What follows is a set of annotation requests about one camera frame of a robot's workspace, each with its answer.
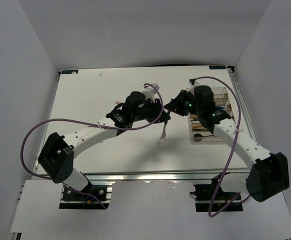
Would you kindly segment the green handled fork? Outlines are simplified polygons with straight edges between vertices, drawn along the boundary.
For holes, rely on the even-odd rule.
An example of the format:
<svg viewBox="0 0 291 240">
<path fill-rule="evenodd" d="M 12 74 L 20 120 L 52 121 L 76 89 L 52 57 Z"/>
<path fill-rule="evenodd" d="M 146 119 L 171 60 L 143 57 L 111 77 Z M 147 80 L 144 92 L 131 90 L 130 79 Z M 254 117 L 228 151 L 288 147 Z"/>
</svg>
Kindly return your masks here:
<svg viewBox="0 0 291 240">
<path fill-rule="evenodd" d="M 164 125 L 163 125 L 161 136 L 158 139 L 158 141 L 156 142 L 157 146 L 161 145 L 163 143 L 163 141 L 165 140 L 165 138 L 166 138 L 166 128 L 167 128 L 167 123 L 165 122 Z"/>
</svg>

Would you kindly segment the black spoon short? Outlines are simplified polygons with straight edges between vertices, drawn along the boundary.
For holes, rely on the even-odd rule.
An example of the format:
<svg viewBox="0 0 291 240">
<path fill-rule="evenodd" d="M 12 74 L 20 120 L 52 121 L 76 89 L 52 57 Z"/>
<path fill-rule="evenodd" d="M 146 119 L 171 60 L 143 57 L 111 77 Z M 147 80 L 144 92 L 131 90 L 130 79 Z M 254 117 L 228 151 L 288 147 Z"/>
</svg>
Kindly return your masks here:
<svg viewBox="0 0 291 240">
<path fill-rule="evenodd" d="M 200 133 L 196 133 L 193 135 L 193 142 L 198 143 L 198 142 L 215 142 L 216 141 L 216 136 L 213 134 L 210 135 L 202 135 Z"/>
</svg>

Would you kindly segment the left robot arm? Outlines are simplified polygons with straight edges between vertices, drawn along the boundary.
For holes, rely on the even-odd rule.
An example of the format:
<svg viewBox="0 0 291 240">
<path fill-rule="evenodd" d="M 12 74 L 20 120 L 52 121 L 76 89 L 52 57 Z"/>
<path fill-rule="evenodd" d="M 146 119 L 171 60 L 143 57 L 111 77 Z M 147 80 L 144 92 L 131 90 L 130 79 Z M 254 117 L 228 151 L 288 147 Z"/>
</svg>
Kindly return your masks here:
<svg viewBox="0 0 291 240">
<path fill-rule="evenodd" d="M 170 114 L 162 110 L 158 98 L 133 91 L 125 102 L 117 104 L 98 121 L 96 127 L 87 126 L 66 135 L 56 132 L 50 134 L 39 154 L 38 162 L 55 184 L 65 184 L 74 189 L 73 192 L 79 199 L 85 200 L 91 195 L 92 183 L 74 168 L 74 159 L 79 154 L 102 141 L 123 134 L 135 122 L 166 124 L 170 118 Z"/>
</svg>

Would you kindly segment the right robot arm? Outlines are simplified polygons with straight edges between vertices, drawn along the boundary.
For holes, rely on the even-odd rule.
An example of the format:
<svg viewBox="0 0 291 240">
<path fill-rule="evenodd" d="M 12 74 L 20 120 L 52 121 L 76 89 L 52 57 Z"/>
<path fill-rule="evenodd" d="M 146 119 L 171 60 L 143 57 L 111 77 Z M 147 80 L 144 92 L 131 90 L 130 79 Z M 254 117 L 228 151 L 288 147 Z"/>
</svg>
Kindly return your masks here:
<svg viewBox="0 0 291 240">
<path fill-rule="evenodd" d="M 287 157 L 281 152 L 272 153 L 240 131 L 238 122 L 216 107 L 209 86 L 197 86 L 193 92 L 182 90 L 164 108 L 180 116 L 197 116 L 204 128 L 229 147 L 234 147 L 233 152 L 247 166 L 249 174 L 246 176 L 228 172 L 212 179 L 211 193 L 216 199 L 224 199 L 229 192 L 235 192 L 246 193 L 261 203 L 289 188 Z"/>
</svg>

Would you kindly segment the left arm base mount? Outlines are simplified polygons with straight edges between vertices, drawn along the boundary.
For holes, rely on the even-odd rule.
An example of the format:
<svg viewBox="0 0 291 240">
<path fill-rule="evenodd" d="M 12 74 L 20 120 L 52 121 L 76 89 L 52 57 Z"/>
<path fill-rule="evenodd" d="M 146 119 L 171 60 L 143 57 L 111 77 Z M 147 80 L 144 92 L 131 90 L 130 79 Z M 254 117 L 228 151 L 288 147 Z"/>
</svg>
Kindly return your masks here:
<svg viewBox="0 0 291 240">
<path fill-rule="evenodd" d="M 59 201 L 61 210 L 106 210 L 110 205 L 112 184 L 96 182 L 88 186 L 84 193 L 73 190 L 66 184 L 62 186 Z"/>
</svg>

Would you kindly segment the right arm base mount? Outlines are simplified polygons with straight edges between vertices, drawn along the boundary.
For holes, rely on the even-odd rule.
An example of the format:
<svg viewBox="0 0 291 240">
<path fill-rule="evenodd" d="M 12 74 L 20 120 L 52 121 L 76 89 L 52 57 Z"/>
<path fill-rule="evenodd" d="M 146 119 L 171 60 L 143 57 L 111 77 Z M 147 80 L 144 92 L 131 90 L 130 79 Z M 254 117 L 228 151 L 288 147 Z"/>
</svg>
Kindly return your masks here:
<svg viewBox="0 0 291 240">
<path fill-rule="evenodd" d="M 211 198 L 219 182 L 221 174 L 213 177 L 211 183 L 209 184 L 195 184 L 194 191 L 190 191 L 189 194 L 191 197 L 195 199 L 195 210 L 197 213 L 207 213 L 209 211 L 209 206 L 211 203 Z M 232 198 L 237 195 L 237 192 L 233 191 L 223 191 L 220 187 L 215 196 L 211 212 L 215 213 L 219 211 L 224 205 L 226 205 Z M 225 208 L 224 212 L 242 212 L 243 204 L 241 203 L 241 195 L 239 195 L 235 201 L 233 201 L 227 208 Z"/>
</svg>

